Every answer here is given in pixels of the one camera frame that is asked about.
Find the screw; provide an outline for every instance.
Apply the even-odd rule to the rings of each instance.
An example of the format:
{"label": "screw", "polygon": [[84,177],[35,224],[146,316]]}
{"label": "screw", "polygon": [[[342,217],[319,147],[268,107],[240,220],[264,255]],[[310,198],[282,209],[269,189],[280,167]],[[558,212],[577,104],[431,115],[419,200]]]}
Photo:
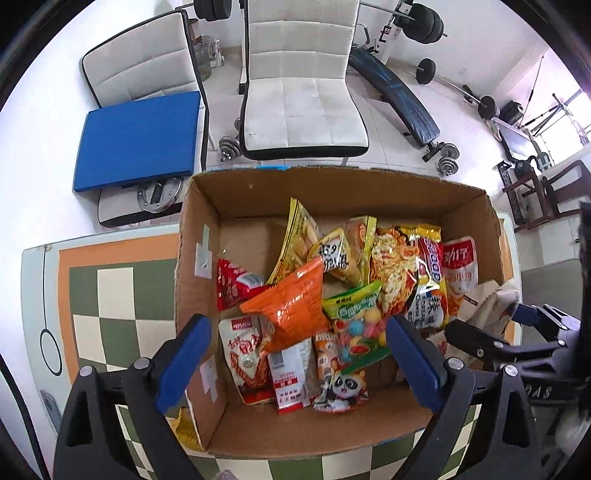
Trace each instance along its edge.
{"label": "screw", "polygon": [[144,368],[148,368],[149,365],[150,365],[150,359],[146,358],[144,356],[141,358],[138,358],[134,362],[134,367],[137,368],[138,370],[143,370]]}
{"label": "screw", "polygon": [[80,376],[81,377],[88,377],[92,373],[92,367],[90,365],[85,365],[84,367],[80,368]]}
{"label": "screw", "polygon": [[513,365],[506,365],[505,366],[505,373],[507,375],[509,375],[510,377],[516,377],[517,376],[517,373],[519,373],[519,372],[517,371],[517,369],[515,368],[515,366],[513,366]]}
{"label": "screw", "polygon": [[454,370],[461,370],[462,368],[464,368],[464,362],[462,362],[459,358],[456,358],[454,356],[447,361],[447,364],[450,366],[450,368],[453,368]]}

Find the white chair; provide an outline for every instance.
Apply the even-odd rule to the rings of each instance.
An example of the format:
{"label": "white chair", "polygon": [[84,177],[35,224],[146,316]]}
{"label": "white chair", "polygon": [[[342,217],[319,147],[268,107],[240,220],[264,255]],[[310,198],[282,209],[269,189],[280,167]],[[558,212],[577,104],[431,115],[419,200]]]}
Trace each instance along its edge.
{"label": "white chair", "polygon": [[356,157],[363,119],[345,84],[359,0],[245,0],[240,144],[252,160]]}
{"label": "white chair", "polygon": [[[184,10],[171,11],[137,24],[111,37],[82,58],[82,70],[99,107],[173,93],[199,91],[195,173],[205,170],[209,137],[209,108],[195,60],[189,18]],[[103,226],[114,227],[178,213],[186,179],[169,179],[166,201],[149,203],[156,184],[132,188],[108,187],[101,191],[98,216]]]}

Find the dark wooden chair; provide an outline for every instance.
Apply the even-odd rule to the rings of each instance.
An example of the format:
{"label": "dark wooden chair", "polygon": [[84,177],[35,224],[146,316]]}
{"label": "dark wooden chair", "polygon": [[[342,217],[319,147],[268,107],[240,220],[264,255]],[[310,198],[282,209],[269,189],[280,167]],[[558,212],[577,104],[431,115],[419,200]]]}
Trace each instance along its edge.
{"label": "dark wooden chair", "polygon": [[[568,185],[555,190],[552,184],[564,177],[564,175],[566,175],[572,169],[577,167],[581,169],[581,176]],[[536,219],[524,223],[523,225],[519,225],[517,228],[515,228],[515,232],[519,232],[520,230],[524,229],[530,229],[559,218],[577,215],[580,212],[580,209],[577,208],[574,210],[561,212],[558,208],[558,204],[584,196],[591,196],[591,173],[582,160],[575,160],[564,170],[549,179],[542,177],[540,180],[535,171],[528,172],[515,183],[504,188],[503,192],[506,193],[511,190],[515,190],[521,185],[524,185],[528,189],[527,192],[522,194],[523,197],[533,194],[537,195],[538,201],[540,202],[542,215]]]}

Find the checkered tablecloth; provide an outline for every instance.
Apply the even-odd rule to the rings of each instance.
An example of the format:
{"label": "checkered tablecloth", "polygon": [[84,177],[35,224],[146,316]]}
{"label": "checkered tablecloth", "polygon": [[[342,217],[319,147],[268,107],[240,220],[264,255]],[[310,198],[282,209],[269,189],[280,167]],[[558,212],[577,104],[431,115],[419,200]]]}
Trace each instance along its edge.
{"label": "checkered tablecloth", "polygon": [[[99,372],[124,369],[140,356],[152,357],[166,340],[175,337],[175,266],[176,260],[153,260],[70,269],[70,310],[80,367],[92,365]],[[175,418],[183,404],[166,416]],[[139,474],[155,479],[129,410],[117,406],[117,414]],[[455,475],[477,416],[478,409],[471,407],[441,478]],[[206,480],[226,469],[240,480],[390,480],[421,434],[299,460],[239,460],[187,453]],[[331,433],[326,435],[329,442]]]}

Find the black weight plate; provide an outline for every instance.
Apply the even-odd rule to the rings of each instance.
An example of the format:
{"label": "black weight plate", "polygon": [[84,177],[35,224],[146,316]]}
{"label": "black weight plate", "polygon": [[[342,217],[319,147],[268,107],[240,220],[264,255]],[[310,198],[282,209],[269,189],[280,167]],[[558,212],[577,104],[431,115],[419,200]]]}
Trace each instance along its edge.
{"label": "black weight plate", "polygon": [[435,76],[435,62],[431,59],[422,59],[417,68],[417,82],[419,85],[431,83]]}
{"label": "black weight plate", "polygon": [[439,14],[433,10],[433,30],[431,30],[431,33],[421,43],[435,43],[436,41],[441,40],[441,37],[443,36],[443,27],[443,20],[441,20]]}
{"label": "black weight plate", "polygon": [[212,0],[213,11],[218,20],[225,20],[232,13],[232,0]]}
{"label": "black weight plate", "polygon": [[208,22],[215,22],[217,20],[216,14],[213,11],[214,0],[195,0],[193,6],[195,7],[195,13],[197,13],[197,4],[199,4],[199,10],[201,10],[202,17],[197,15],[199,18],[204,18]]}
{"label": "black weight plate", "polygon": [[490,120],[496,115],[496,104],[493,97],[485,95],[480,99],[480,105],[478,105],[478,113],[484,120]]}
{"label": "black weight plate", "polygon": [[408,14],[414,18],[414,21],[405,25],[402,31],[411,40],[423,43],[433,30],[435,22],[433,10],[421,4],[413,4]]}

